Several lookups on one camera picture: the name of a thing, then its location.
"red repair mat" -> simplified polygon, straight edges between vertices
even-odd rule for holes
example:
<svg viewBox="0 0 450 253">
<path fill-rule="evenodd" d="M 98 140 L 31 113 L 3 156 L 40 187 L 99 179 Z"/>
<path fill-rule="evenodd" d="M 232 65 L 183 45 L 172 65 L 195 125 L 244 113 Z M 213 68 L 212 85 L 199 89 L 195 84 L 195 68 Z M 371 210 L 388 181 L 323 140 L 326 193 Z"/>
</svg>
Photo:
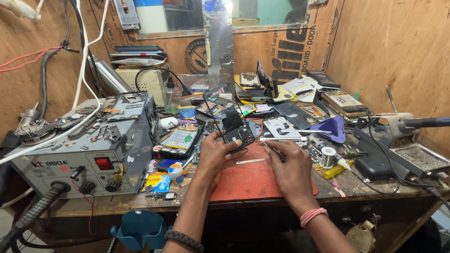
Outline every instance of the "red repair mat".
<svg viewBox="0 0 450 253">
<path fill-rule="evenodd" d="M 274 199 L 283 195 L 275 183 L 275 175 L 269 156 L 264 152 L 265 145 L 255 142 L 248 146 L 248 153 L 224 165 L 220 181 L 211 194 L 210 201 Z M 265 158 L 265 161 L 236 164 Z M 313 194 L 319 191 L 312 182 Z"/>
</svg>

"hand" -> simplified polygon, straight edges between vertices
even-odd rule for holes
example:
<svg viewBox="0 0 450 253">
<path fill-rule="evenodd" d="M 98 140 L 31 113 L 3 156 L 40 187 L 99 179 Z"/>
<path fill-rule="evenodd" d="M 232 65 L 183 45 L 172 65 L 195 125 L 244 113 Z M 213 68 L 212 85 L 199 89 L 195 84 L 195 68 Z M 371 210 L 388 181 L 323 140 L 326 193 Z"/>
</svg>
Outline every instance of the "hand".
<svg viewBox="0 0 450 253">
<path fill-rule="evenodd" d="M 291 140 L 268 140 L 265 143 L 286 156 L 286 162 L 282 163 L 274 150 L 265 149 L 272 161 L 277 186 L 295 213 L 301 216 L 307 211 L 319 208 L 312 194 L 311 156 Z"/>
<path fill-rule="evenodd" d="M 196 176 L 202 176 L 204 180 L 210 181 L 213 189 L 219 183 L 222 166 L 226 162 L 239 158 L 248 152 L 248 149 L 244 148 L 234 154 L 230 154 L 231 151 L 242 145 L 242 141 L 235 140 L 227 144 L 223 140 L 216 142 L 217 138 L 220 137 L 219 131 L 214 131 L 202 140 L 200 161 L 198 162 L 197 172 L 195 172 Z"/>
</svg>

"power switch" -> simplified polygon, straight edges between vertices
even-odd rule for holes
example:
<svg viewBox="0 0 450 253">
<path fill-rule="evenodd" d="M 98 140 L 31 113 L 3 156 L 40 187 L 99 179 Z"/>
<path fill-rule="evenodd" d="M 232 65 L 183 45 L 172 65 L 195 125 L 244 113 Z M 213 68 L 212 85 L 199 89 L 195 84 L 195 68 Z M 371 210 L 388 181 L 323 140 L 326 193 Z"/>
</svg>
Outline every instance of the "power switch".
<svg viewBox="0 0 450 253">
<path fill-rule="evenodd" d="M 113 165 L 111 164 L 111 161 L 109 160 L 109 157 L 94 158 L 94 160 L 95 160 L 95 164 L 97 164 L 97 166 L 99 167 L 99 169 L 101 171 L 114 169 Z"/>
</svg>

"pink string bracelet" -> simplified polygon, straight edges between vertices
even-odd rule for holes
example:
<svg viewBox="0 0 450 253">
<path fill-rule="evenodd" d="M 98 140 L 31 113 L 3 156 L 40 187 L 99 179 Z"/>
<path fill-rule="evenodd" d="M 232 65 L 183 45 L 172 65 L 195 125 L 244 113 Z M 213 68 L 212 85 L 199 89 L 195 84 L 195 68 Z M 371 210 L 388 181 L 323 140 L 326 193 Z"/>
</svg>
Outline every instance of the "pink string bracelet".
<svg viewBox="0 0 450 253">
<path fill-rule="evenodd" d="M 328 213 L 327 210 L 323 209 L 323 208 L 319 208 L 319 209 L 312 209 L 310 211 L 307 211 L 306 213 L 304 213 L 301 217 L 300 217 L 300 225 L 305 228 L 306 224 L 312 220 L 312 218 L 316 217 L 319 214 L 325 214 L 328 217 Z"/>
</svg>

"wooden plywood wall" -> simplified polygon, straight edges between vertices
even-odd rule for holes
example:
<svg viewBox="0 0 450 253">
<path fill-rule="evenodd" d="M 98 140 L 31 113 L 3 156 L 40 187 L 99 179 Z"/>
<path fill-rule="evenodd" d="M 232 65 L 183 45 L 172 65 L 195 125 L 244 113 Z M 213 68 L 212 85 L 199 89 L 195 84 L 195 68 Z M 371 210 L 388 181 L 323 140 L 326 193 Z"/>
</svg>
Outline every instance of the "wooden plywood wall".
<svg viewBox="0 0 450 253">
<path fill-rule="evenodd" d="M 333 41 L 329 39 L 334 38 L 336 11 L 341 8 L 340 5 L 342 1 L 330 0 L 326 7 L 311 8 L 307 24 L 301 29 L 235 31 L 235 73 L 255 72 L 257 60 L 261 60 L 264 71 L 279 82 L 299 77 L 306 68 L 324 69 Z M 175 73 L 207 74 L 206 58 L 202 59 L 194 53 L 201 55 L 205 51 L 204 36 L 137 40 L 135 32 L 121 29 L 113 3 L 110 3 L 109 10 L 104 37 L 109 53 L 114 52 L 116 45 L 158 45 L 168 53 L 167 61 Z M 101 11 L 94 8 L 97 19 L 101 18 Z"/>
<path fill-rule="evenodd" d="M 35 8 L 37 2 L 25 0 Z M 75 12 L 68 3 L 68 16 L 71 23 L 70 45 L 76 50 L 82 50 L 80 45 L 80 32 Z M 66 34 L 64 18 L 64 1 L 45 1 L 40 10 L 40 21 L 19 18 L 11 11 L 0 8 L 0 64 L 24 54 L 34 53 L 38 50 L 59 46 Z M 91 3 L 81 0 L 81 13 L 88 33 L 89 40 L 98 37 L 99 26 L 92 13 Z M 101 41 L 92 45 L 91 51 L 100 58 L 108 57 L 105 44 Z M 36 55 L 19 60 L 17 63 L 5 67 L 15 67 Z M 17 116 L 26 109 L 33 108 L 36 102 L 41 102 L 41 59 L 23 68 L 0 73 L 1 119 L 0 141 L 8 130 L 16 129 Z M 47 64 L 48 109 L 46 119 L 52 121 L 61 117 L 72 109 L 76 92 L 78 75 L 81 66 L 81 54 L 60 51 Z M 92 95 L 83 87 L 80 103 Z"/>
<path fill-rule="evenodd" d="M 376 113 L 450 116 L 450 1 L 345 1 L 327 74 Z M 424 128 L 450 148 L 448 128 Z"/>
</svg>

